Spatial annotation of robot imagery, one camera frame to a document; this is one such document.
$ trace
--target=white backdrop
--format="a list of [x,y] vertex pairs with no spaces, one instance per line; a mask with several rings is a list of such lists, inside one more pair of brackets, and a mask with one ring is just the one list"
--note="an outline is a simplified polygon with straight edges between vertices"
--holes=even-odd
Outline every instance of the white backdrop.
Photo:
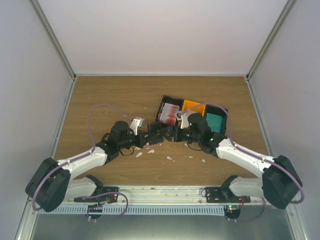
[[12,240],[71,77],[27,0],[0,1],[0,36],[0,239]]
[[247,74],[286,0],[39,0],[76,74]]
[[298,0],[252,76],[272,148],[299,174],[300,205],[311,239],[319,239],[320,1]]

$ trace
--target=robotic arm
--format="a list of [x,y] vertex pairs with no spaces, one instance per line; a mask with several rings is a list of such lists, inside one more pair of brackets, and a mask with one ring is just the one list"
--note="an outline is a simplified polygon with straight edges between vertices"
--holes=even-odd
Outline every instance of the robotic arm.
[[[164,137],[169,141],[198,143],[201,150],[217,158],[231,161],[255,174],[258,178],[229,177],[222,184],[222,194],[227,202],[239,199],[240,196],[266,198],[270,204],[285,209],[298,193],[297,184],[283,171],[273,164],[280,165],[302,187],[295,169],[290,161],[279,156],[265,156],[250,149],[239,147],[232,139],[223,134],[211,132],[207,121],[200,113],[183,114],[181,124],[163,127],[160,122],[148,124],[147,132],[139,130],[144,120],[136,117],[131,125],[117,121],[111,128],[107,139],[103,138],[94,148],[72,158],[55,161],[47,158],[39,166],[27,185],[25,192],[46,212],[56,209],[63,201],[74,199],[75,202],[89,202],[86,196],[98,196],[111,191],[95,177],[89,175],[82,179],[74,179],[86,171],[103,166],[114,160],[121,149],[133,146],[143,148],[161,143]],[[116,201],[110,195],[90,199],[100,203]]]

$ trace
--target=yellow compartment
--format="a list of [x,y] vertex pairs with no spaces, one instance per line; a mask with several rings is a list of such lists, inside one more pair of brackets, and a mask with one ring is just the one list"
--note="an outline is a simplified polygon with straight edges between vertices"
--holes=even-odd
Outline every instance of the yellow compartment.
[[[195,101],[184,100],[183,105],[182,105],[182,111],[187,110],[189,108],[192,108],[198,104],[200,104],[200,103],[195,102]],[[198,107],[192,109],[192,111],[195,111],[197,113],[201,113],[202,116],[205,116],[205,110],[206,110],[206,105],[198,106]]]

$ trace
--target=wooden table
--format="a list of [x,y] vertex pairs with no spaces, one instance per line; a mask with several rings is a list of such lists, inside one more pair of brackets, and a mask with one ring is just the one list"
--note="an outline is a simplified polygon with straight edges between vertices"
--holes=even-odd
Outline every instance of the wooden table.
[[[109,103],[131,118],[142,117],[145,119],[142,129],[146,130],[147,123],[155,121],[163,95],[222,105],[229,110],[232,118],[233,139],[238,144],[266,154],[243,77],[104,76],[78,78],[55,159],[72,157],[92,146],[87,117],[93,106]],[[91,118],[95,140],[99,141],[119,120],[126,121],[112,108],[97,108]],[[134,151],[131,156],[120,155],[83,176],[88,174],[97,177],[104,184],[119,185],[220,185],[231,175],[254,177],[232,162],[191,150],[183,142],[167,140],[161,145],[145,146]]]

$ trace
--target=vent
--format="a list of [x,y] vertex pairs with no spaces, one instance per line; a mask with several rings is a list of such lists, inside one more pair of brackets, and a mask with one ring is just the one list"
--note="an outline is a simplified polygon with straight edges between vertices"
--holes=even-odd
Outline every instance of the vent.
[[[92,214],[118,215],[125,209],[119,205],[105,205],[102,212]],[[86,214],[86,205],[61,205],[51,212],[40,210],[39,214]],[[159,205],[131,205],[128,207],[126,215],[216,215],[224,216],[223,206],[159,206]]]

